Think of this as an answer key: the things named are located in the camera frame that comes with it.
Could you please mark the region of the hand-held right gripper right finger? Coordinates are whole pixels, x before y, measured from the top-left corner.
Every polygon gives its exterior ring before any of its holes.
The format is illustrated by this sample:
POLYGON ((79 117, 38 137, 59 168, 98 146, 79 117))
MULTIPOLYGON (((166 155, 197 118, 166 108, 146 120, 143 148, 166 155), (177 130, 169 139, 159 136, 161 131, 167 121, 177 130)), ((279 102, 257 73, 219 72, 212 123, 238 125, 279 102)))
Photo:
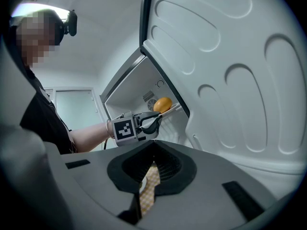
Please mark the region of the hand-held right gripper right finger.
POLYGON ((145 230, 261 229, 285 205, 251 175, 211 153, 149 141, 142 145, 142 158, 166 174, 141 219, 145 230))

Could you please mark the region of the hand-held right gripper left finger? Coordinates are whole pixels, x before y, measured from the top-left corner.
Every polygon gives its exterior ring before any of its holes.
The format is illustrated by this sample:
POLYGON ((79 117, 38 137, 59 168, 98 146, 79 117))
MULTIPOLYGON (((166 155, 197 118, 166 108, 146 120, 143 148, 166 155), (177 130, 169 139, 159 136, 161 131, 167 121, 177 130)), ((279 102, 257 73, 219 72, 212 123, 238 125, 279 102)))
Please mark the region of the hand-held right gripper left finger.
POLYGON ((59 187, 70 230, 156 230, 141 214, 139 180, 153 163, 154 141, 59 157, 59 187))

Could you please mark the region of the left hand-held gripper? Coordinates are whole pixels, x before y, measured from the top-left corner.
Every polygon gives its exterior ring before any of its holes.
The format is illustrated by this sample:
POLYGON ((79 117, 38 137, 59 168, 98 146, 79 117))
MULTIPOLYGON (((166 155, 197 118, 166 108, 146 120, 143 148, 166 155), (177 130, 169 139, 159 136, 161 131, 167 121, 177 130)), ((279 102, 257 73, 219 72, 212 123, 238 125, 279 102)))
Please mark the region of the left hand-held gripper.
POLYGON ((119 118, 112 120, 117 146, 156 138, 161 124, 159 115, 160 112, 123 113, 119 118))

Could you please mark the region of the orange round fruit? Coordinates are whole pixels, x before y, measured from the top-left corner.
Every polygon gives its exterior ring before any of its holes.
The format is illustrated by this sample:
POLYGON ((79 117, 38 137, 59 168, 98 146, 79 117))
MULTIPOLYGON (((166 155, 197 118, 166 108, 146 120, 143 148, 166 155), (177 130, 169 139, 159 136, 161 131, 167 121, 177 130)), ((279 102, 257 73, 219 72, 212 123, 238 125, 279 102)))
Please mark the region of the orange round fruit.
POLYGON ((168 97, 162 97, 156 101, 154 104, 153 110, 155 112, 164 113, 168 111, 172 106, 172 100, 168 97))

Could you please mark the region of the white round plate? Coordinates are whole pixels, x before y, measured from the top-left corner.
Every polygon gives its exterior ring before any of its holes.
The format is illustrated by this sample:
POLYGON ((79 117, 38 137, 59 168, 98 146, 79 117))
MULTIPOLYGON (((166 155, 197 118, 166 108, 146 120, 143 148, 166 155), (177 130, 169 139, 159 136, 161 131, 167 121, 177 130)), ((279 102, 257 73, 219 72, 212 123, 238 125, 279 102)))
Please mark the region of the white round plate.
POLYGON ((167 117, 176 111, 180 111, 181 109, 182 109, 181 105, 179 103, 175 103, 171 106, 169 110, 167 110, 164 113, 161 113, 159 116, 167 117))

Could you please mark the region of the black mini fridge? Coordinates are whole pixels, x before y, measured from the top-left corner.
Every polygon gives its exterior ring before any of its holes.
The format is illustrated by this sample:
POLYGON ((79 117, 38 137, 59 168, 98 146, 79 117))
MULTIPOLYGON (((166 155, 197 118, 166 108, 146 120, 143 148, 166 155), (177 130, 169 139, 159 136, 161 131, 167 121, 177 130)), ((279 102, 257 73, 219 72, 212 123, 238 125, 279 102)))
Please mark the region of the black mini fridge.
POLYGON ((159 139, 221 156, 275 198, 307 172, 307 36, 284 0, 141 0, 139 48, 100 98, 110 119, 150 97, 180 111, 159 139))

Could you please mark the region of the person's left forearm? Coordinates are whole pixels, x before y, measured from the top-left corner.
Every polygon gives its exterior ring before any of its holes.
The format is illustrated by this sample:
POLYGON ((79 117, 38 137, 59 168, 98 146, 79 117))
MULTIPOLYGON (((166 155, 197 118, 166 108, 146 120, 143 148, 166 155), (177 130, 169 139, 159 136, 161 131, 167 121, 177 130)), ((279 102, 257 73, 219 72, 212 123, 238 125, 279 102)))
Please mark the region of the person's left forearm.
POLYGON ((114 137, 111 121, 70 131, 78 153, 90 152, 102 142, 114 137))

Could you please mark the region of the beige checked tablecloth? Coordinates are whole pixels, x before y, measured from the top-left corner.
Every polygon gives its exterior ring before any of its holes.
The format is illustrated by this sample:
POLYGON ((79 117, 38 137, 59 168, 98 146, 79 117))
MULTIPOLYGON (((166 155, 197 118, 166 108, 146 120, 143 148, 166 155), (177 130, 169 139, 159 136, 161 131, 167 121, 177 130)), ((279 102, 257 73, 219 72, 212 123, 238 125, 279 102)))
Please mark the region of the beige checked tablecloth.
POLYGON ((145 175, 140 193, 140 207, 142 216, 145 216, 154 205, 154 189, 160 184, 159 172, 156 166, 151 166, 145 175))

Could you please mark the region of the frosted glass door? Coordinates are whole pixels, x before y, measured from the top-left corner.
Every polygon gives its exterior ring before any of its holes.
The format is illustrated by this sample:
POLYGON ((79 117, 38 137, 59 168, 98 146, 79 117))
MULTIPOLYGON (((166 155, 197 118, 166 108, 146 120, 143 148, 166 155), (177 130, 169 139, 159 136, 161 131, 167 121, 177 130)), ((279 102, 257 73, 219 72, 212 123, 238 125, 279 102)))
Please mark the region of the frosted glass door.
POLYGON ((76 130, 101 123, 92 90, 45 88, 45 91, 68 129, 76 130))

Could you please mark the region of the person's black patterned shirt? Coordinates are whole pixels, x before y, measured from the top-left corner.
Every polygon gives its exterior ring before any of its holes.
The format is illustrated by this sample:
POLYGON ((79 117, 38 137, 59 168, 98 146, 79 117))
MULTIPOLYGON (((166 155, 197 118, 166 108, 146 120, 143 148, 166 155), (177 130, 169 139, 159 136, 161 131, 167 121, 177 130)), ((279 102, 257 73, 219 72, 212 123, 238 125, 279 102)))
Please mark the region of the person's black patterned shirt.
POLYGON ((49 95, 29 68, 25 72, 36 94, 26 109, 20 126, 35 132, 43 141, 55 144, 60 154, 76 153, 70 131, 59 117, 49 95))

